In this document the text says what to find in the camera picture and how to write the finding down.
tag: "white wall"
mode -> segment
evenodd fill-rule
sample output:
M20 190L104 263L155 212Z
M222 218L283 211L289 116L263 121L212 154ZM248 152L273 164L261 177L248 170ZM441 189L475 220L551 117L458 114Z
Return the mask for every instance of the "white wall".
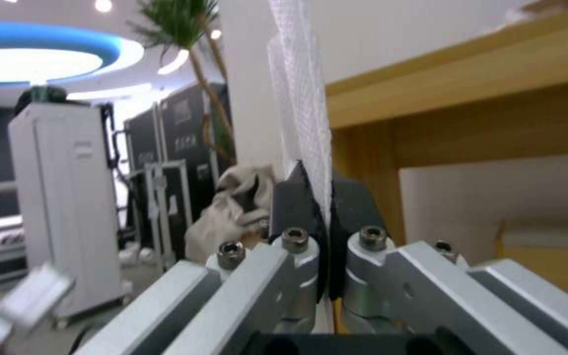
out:
M502 220L568 218L568 155L400 170L407 241L447 240L494 257Z
M219 2L236 153L241 164L272 164L282 176L282 148L266 43L275 34L267 0Z
M311 0L325 81L478 36L528 0Z
M526 0L309 0L325 82L347 78L477 36ZM243 164L282 173L266 44L275 33L267 0L220 3L236 148Z

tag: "circular ceiling lamp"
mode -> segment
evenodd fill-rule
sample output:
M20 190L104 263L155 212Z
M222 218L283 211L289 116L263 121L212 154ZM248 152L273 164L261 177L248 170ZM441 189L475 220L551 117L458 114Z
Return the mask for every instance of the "circular ceiling lamp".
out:
M139 43L91 30L0 22L0 84L45 83L124 69Z

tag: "potted plant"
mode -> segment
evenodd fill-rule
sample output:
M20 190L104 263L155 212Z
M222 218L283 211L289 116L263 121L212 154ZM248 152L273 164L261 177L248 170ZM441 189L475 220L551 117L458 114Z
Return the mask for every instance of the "potted plant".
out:
M222 140L228 142L229 147L225 149L220 144L213 143L210 140L209 131L212 118L209 115L203 117L203 141L223 159L230 164L235 164L234 154L232 153L234 147L232 124L220 98L214 89L210 87L203 74L203 67L198 56L196 56L195 48L200 38L205 36L212 50L216 65L225 81L227 81L227 70L225 69L218 45L210 36L210 23L216 17L214 9L217 1L139 0L138 4L140 5L140 14L155 25L155 27L151 28L129 22L133 30L144 38L144 46L146 48L162 46L162 58L172 47L188 50L196 79L214 106L216 116L220 119L225 134Z

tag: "white ceiling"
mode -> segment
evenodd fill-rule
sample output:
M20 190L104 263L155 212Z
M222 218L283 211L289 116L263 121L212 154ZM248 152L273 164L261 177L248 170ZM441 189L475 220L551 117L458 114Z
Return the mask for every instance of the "white ceiling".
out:
M134 34L126 24L127 20L145 24L144 18L137 13L137 1L112 1L113 9L109 13L99 13L94 7L95 0L18 0L17 3L0 0L0 21L65 25L140 40L141 38ZM132 67L57 85L65 87L68 92L81 92L149 82L153 84L154 90L174 91L194 82L194 74L189 61L171 74L157 74L160 68L160 53L160 48L147 49L144 58ZM171 62L176 53L176 50L171 50L164 57L164 64ZM221 81L212 61L203 60L203 67L208 77L214 81ZM20 86L0 86L0 106L14 106L25 89L26 87Z

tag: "white machine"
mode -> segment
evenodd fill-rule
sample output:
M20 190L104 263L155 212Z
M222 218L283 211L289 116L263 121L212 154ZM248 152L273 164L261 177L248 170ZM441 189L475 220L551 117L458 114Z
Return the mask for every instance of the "white machine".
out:
M75 280L54 316L124 297L112 172L99 108L32 103L8 126L29 267L49 261Z

